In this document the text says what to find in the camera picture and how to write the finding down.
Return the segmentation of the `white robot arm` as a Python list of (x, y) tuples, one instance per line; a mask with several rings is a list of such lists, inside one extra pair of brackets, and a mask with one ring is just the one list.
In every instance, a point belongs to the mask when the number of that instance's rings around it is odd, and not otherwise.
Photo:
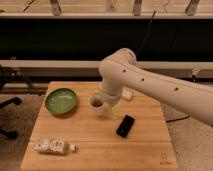
[(100, 92), (105, 103), (116, 105), (124, 87), (142, 92), (213, 127), (213, 87), (145, 71), (136, 55), (122, 48), (104, 58), (98, 67)]

